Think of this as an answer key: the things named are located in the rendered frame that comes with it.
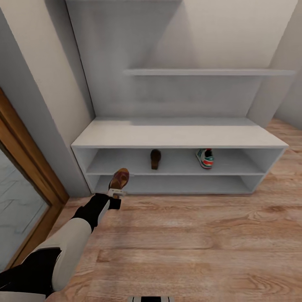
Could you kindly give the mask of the gym shoe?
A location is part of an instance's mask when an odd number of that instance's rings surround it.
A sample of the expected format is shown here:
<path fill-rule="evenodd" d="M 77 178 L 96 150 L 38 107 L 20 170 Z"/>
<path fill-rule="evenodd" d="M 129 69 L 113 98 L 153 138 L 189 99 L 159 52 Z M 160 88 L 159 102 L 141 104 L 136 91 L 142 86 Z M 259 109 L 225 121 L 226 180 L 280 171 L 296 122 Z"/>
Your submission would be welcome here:
<path fill-rule="evenodd" d="M 195 154 L 203 168 L 211 168 L 213 164 L 213 153 L 211 148 L 197 148 Z"/>

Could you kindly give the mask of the sandal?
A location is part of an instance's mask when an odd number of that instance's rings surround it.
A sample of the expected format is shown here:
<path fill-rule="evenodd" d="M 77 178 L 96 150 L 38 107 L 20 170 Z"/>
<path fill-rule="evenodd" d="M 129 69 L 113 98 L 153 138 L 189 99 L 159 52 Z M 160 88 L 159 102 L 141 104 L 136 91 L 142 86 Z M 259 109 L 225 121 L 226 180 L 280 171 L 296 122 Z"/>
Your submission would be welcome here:
<path fill-rule="evenodd" d="M 126 168 L 121 168 L 117 171 L 111 181 L 111 189 L 121 190 L 129 181 L 129 171 Z M 120 196 L 115 195 L 114 198 L 119 199 Z"/>
<path fill-rule="evenodd" d="M 158 163 L 161 160 L 161 153 L 154 149 L 151 151 L 151 169 L 157 170 L 158 169 Z"/>

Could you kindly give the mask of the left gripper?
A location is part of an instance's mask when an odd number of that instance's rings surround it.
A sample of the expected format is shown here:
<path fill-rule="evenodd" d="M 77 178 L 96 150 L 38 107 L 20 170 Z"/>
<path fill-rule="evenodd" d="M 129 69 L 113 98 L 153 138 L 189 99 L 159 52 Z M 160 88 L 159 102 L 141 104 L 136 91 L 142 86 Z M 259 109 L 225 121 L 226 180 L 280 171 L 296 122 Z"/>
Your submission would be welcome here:
<path fill-rule="evenodd" d="M 109 197 L 109 198 L 111 199 L 111 204 L 110 204 L 109 210 L 110 209 L 120 209 L 121 199 L 116 199 L 116 198 L 112 198 L 112 197 Z"/>

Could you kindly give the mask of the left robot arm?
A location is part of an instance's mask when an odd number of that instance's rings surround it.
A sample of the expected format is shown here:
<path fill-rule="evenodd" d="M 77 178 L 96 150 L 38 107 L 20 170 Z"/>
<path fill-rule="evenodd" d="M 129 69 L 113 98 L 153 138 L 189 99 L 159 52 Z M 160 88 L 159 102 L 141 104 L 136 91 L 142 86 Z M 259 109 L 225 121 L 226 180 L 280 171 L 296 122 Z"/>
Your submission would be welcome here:
<path fill-rule="evenodd" d="M 120 209 L 122 189 L 95 193 L 59 231 L 38 245 L 22 264 L 0 273 L 0 302 L 44 302 L 64 289 L 106 211 Z"/>

